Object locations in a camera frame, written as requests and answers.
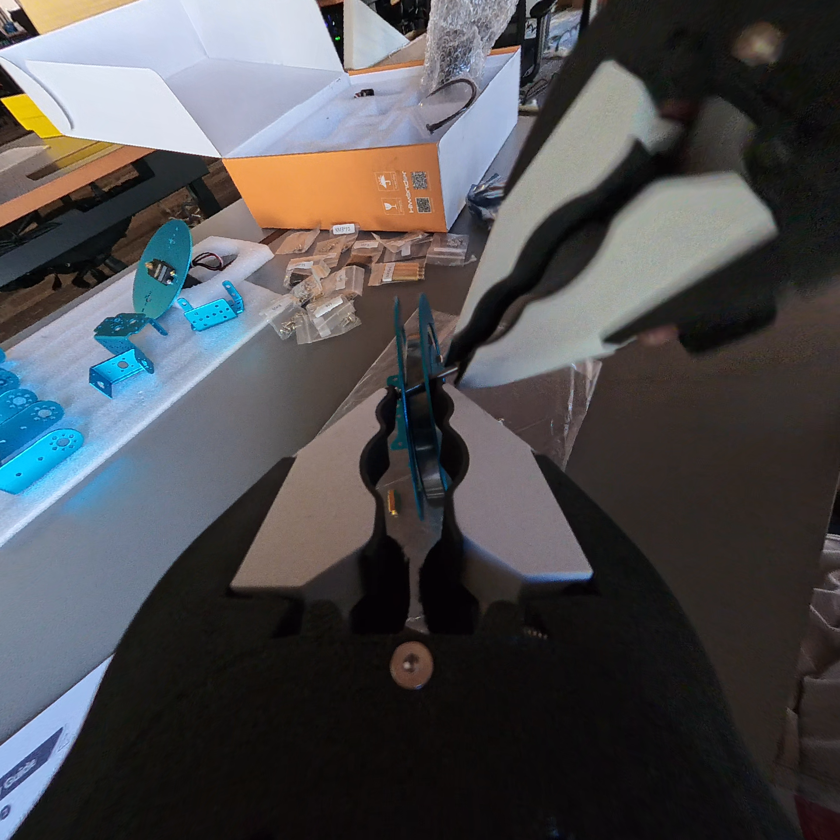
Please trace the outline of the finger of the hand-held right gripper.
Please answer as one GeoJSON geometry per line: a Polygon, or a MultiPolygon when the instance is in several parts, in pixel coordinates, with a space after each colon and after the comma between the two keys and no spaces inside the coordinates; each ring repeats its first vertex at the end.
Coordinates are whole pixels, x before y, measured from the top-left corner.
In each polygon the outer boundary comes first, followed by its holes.
{"type": "Polygon", "coordinates": [[[656,181],[611,222],[580,275],[526,304],[513,326],[480,347],[460,383],[527,380],[614,352],[607,337],[777,235],[771,210],[735,173],[656,181]]]}
{"type": "Polygon", "coordinates": [[[476,368],[479,349],[497,332],[509,334],[527,303],[576,278],[609,217],[653,179],[655,157],[682,133],[641,80],[614,61],[601,63],[540,146],[522,148],[447,362],[476,368]]]}

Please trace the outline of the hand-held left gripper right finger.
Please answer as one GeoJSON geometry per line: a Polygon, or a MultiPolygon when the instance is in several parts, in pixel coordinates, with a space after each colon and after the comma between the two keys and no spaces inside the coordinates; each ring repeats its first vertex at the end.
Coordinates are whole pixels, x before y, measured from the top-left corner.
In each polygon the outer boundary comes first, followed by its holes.
{"type": "Polygon", "coordinates": [[[587,586],[594,571],[553,493],[555,464],[452,385],[438,388],[434,408],[449,483],[420,568],[427,630],[471,634],[497,602],[587,586]]]}

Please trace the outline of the blue round rotating base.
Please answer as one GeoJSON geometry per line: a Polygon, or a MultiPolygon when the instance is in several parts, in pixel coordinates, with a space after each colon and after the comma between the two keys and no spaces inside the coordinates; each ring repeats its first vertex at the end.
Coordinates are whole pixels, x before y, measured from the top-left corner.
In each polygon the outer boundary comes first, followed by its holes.
{"type": "Polygon", "coordinates": [[[411,397],[403,389],[447,369],[433,312],[425,295],[416,310],[416,325],[404,323],[401,303],[394,301],[397,373],[388,379],[395,391],[395,431],[391,451],[407,459],[414,505],[420,522],[429,523],[444,509],[465,469],[463,443],[452,427],[455,400],[448,389],[454,375],[411,397]]]}

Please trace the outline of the dark bag of parts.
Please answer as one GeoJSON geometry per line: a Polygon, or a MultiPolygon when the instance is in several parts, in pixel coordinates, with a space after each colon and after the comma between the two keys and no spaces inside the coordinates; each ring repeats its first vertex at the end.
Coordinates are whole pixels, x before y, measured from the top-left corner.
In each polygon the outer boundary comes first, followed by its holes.
{"type": "Polygon", "coordinates": [[[505,196],[506,185],[507,179],[497,172],[473,184],[466,197],[470,215],[488,227],[493,225],[505,196]]]}

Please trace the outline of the clear plastic bag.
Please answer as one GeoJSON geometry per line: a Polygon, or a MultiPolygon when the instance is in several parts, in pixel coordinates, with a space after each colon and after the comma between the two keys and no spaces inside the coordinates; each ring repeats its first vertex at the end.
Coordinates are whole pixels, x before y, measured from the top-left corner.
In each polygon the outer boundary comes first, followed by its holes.
{"type": "MultiPolygon", "coordinates": [[[[433,310],[440,349],[445,356],[458,317],[433,310]]],[[[472,402],[564,469],[585,419],[602,363],[588,360],[524,381],[487,388],[462,388],[472,402]]],[[[317,434],[334,425],[397,373],[392,339],[352,392],[317,434]]]]}

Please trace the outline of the bubble wrap bundle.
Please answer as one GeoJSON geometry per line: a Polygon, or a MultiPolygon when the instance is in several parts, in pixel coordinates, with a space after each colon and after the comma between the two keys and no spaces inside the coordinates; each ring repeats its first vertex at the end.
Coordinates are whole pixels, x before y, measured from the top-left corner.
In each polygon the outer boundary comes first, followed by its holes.
{"type": "Polygon", "coordinates": [[[432,1],[422,90],[469,79],[479,86],[491,48],[514,15],[516,1],[432,1]]]}

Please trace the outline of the orange cardboard box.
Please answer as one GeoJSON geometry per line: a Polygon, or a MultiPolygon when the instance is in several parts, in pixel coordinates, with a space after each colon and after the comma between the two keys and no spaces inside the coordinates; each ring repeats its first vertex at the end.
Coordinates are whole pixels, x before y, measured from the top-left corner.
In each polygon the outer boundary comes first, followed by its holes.
{"type": "Polygon", "coordinates": [[[2,49],[74,138],[221,159],[264,228],[451,228],[518,118],[520,52],[476,99],[422,62],[345,71],[316,2],[135,2],[2,49]]]}

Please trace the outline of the white foam block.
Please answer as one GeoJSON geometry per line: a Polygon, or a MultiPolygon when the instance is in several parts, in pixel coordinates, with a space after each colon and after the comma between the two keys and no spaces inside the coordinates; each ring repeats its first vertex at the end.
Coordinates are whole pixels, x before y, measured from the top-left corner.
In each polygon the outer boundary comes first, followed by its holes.
{"type": "Polygon", "coordinates": [[[197,243],[193,248],[192,258],[206,254],[216,256],[216,259],[209,257],[205,260],[210,266],[218,266],[219,261],[225,261],[229,257],[233,257],[233,260],[218,271],[204,266],[192,266],[191,273],[201,282],[209,279],[243,280],[273,259],[267,245],[222,236],[207,237],[197,243]]]}

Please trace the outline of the white foam sheet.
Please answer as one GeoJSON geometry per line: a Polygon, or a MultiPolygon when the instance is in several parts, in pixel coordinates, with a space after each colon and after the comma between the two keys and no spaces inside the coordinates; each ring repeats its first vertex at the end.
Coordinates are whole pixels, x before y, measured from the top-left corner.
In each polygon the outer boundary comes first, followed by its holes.
{"type": "Polygon", "coordinates": [[[267,328],[265,311],[280,298],[254,283],[234,280],[244,313],[203,332],[193,331],[182,309],[174,306],[162,319],[167,336],[148,327],[136,340],[153,361],[153,374],[141,372],[119,383],[114,397],[107,397],[89,382],[90,368],[110,357],[93,339],[93,330],[106,317],[131,311],[133,276],[131,268],[92,290],[74,308],[6,351],[7,368],[17,374],[21,386],[59,403],[65,411],[63,425],[80,431],[85,443],[24,492],[2,493],[2,543],[120,455],[154,420],[267,328]]]}

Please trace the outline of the white assembly guide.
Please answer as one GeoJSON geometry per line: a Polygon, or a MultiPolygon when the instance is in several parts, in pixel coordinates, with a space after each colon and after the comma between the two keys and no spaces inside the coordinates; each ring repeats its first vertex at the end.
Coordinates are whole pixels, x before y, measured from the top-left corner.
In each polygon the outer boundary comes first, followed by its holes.
{"type": "Polygon", "coordinates": [[[77,739],[112,657],[1,746],[1,838],[11,838],[77,739]]]}

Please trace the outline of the yellow plastic bins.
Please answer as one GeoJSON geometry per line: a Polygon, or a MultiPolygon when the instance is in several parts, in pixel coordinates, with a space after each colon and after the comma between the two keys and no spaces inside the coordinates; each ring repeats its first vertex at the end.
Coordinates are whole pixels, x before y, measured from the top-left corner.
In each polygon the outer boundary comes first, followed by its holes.
{"type": "Polygon", "coordinates": [[[2,98],[2,104],[22,128],[37,134],[39,138],[51,140],[65,136],[46,117],[30,96],[24,93],[6,96],[2,98]]]}

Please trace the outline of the blue perforated U bracket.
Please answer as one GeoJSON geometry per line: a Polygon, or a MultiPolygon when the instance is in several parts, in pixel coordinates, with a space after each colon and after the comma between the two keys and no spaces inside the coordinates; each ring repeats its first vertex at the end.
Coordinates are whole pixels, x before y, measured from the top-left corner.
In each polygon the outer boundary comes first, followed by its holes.
{"type": "Polygon", "coordinates": [[[207,302],[197,308],[183,297],[177,299],[185,318],[195,332],[202,332],[222,323],[233,321],[245,311],[245,303],[235,285],[225,280],[223,289],[227,297],[207,302]]]}

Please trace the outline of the small blue bracket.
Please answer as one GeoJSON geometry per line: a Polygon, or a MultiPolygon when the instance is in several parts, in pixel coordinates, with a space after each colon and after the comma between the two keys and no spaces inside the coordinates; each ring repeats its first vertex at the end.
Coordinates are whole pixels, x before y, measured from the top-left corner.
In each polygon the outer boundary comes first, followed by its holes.
{"type": "Polygon", "coordinates": [[[154,373],[154,363],[141,350],[126,350],[93,365],[89,369],[89,384],[108,398],[113,398],[114,386],[145,372],[154,373]]]}

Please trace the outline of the dark teal bracket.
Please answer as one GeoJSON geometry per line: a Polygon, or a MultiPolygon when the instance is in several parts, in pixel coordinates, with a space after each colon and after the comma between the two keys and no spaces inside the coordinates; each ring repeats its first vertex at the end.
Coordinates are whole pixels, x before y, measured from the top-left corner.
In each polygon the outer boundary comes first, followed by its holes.
{"type": "Polygon", "coordinates": [[[159,334],[168,335],[168,332],[153,318],[142,313],[131,312],[105,318],[94,329],[93,338],[112,355],[121,355],[137,349],[132,342],[132,336],[150,325],[159,334]]]}

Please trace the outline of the large blue U bracket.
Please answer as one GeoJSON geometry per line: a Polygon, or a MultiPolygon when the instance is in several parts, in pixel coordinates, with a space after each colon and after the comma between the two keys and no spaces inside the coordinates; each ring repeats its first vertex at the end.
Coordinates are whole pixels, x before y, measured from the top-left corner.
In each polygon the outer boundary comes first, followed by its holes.
{"type": "Polygon", "coordinates": [[[75,454],[85,443],[84,435],[60,428],[37,439],[1,466],[1,491],[17,495],[44,478],[75,454]]]}
{"type": "Polygon", "coordinates": [[[57,402],[38,401],[1,422],[1,461],[31,445],[60,421],[65,412],[57,402]]]}
{"type": "Polygon", "coordinates": [[[15,373],[1,369],[1,424],[32,406],[37,400],[34,392],[20,387],[19,377],[15,373]]]}

